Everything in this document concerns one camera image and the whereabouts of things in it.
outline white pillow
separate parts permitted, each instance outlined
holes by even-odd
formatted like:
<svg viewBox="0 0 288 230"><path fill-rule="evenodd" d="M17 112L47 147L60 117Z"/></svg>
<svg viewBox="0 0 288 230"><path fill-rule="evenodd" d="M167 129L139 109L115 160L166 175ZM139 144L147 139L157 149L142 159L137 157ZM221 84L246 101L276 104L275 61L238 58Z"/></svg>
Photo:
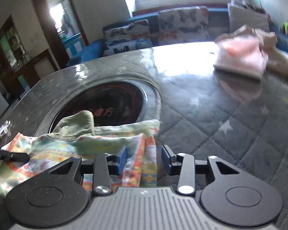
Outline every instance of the white pillow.
<svg viewBox="0 0 288 230"><path fill-rule="evenodd" d="M230 3L228 3L228 14L231 33L245 24L252 28L260 28L265 32L270 32L268 19L265 14L257 13L252 9L245 9Z"/></svg>

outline sofa backrest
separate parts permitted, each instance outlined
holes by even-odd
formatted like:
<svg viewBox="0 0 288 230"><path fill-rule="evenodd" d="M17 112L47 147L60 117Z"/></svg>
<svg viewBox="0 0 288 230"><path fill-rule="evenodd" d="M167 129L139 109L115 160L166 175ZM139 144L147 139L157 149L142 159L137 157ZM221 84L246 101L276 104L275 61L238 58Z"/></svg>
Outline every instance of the sofa backrest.
<svg viewBox="0 0 288 230"><path fill-rule="evenodd" d="M229 33L229 17L227 8L208 8L208 21L209 21L209 35L210 40L213 41L217 36L223 33ZM158 46L158 13L145 14L129 18L125 21L116 22L103 27L103 31L106 31L115 27L126 26L134 21L141 19L147 19L149 22L149 28L151 32L151 42L155 46Z"/></svg>

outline metal screw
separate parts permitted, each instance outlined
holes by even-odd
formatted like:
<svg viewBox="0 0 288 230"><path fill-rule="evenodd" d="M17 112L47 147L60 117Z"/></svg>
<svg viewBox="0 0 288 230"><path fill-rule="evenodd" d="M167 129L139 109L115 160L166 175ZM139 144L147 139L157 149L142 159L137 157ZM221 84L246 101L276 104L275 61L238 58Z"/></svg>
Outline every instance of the metal screw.
<svg viewBox="0 0 288 230"><path fill-rule="evenodd" d="M95 188L95 191L100 194L106 194L109 193L110 189L106 186L97 186Z"/></svg>
<svg viewBox="0 0 288 230"><path fill-rule="evenodd" d="M192 194L194 192L194 187L183 185L178 188L178 192L182 194Z"/></svg>

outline colorful patterned cloth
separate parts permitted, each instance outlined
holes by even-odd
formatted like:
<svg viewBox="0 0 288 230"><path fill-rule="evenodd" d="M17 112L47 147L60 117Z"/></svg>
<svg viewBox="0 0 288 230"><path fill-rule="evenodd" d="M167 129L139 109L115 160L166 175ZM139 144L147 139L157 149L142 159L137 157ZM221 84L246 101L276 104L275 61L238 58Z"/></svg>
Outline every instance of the colorful patterned cloth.
<svg viewBox="0 0 288 230"><path fill-rule="evenodd" d="M158 13L159 45L207 41L206 7L174 8Z"/></svg>
<svg viewBox="0 0 288 230"><path fill-rule="evenodd" d="M152 47L148 20L138 20L104 32L104 56Z"/></svg>
<svg viewBox="0 0 288 230"><path fill-rule="evenodd" d="M2 149L30 154L27 164L0 161L0 195L5 197L16 185L72 157L83 160L100 153L115 153L126 145L128 160L119 177L111 176L112 187L155 186L157 180L154 135L158 120L120 126L94 127L93 115L82 111L62 119L53 133L28 137L18 133ZM85 175L83 187L92 190L92 175Z"/></svg>

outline round black cooktop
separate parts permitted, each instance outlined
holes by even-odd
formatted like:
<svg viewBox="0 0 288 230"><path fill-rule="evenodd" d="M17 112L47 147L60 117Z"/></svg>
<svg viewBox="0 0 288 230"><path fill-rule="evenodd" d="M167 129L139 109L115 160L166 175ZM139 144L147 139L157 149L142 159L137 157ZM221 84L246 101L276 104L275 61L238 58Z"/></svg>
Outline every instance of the round black cooktop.
<svg viewBox="0 0 288 230"><path fill-rule="evenodd" d="M64 117L87 110L94 115L95 126L135 123L142 111L145 94L135 84L112 82L87 89L70 100L56 115L52 132Z"/></svg>

